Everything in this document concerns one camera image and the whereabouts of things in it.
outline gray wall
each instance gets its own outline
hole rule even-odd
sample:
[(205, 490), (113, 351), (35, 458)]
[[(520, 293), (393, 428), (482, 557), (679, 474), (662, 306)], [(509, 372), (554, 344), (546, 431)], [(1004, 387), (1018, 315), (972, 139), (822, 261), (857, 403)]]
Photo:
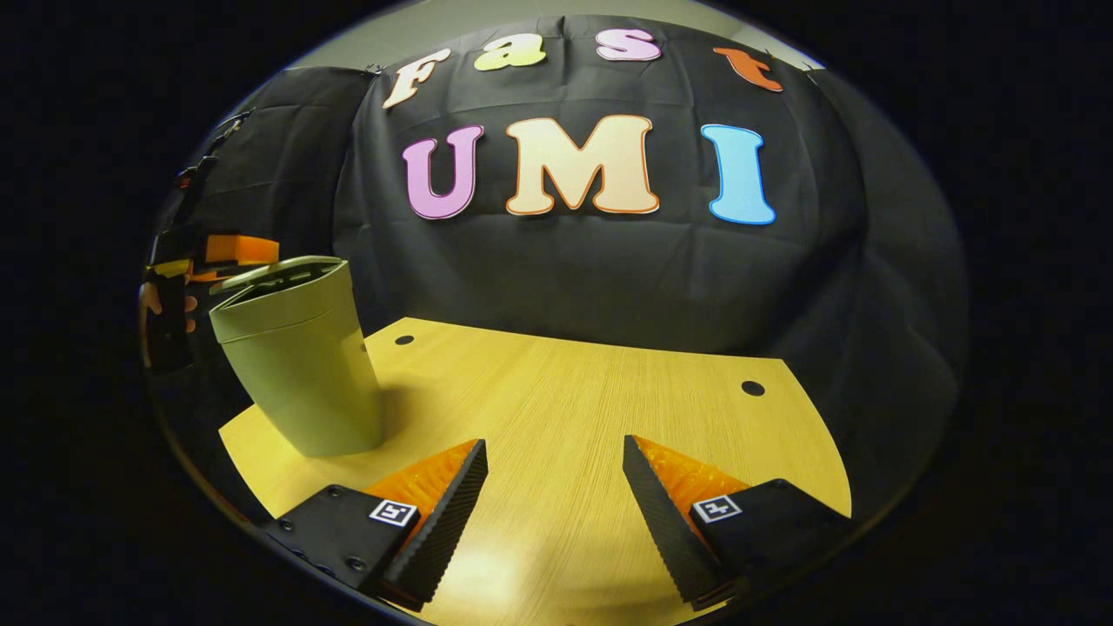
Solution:
[(452, 39), (498, 26), (539, 17), (594, 13), (631, 16), (713, 32), (800, 69), (823, 67), (777, 38), (695, 0), (423, 0), (370, 16), (305, 55), (290, 67), (337, 66), (363, 69), (391, 65), (435, 51)]

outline wooden table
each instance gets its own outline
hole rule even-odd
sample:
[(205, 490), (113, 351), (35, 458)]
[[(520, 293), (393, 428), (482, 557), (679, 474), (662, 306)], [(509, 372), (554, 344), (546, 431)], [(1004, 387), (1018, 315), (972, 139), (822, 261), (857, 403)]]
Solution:
[[(395, 339), (412, 335), (400, 345)], [(257, 407), (220, 437), (279, 517), (328, 483), (363, 489), (471, 438), (490, 475), (420, 618), (443, 625), (670, 625), (696, 615), (622, 473), (638, 434), (757, 485), (785, 478), (850, 515), (838, 450), (782, 361), (618, 348), (403, 319), (366, 339), (386, 442), (301, 456)], [(765, 388), (759, 397), (743, 381)]]

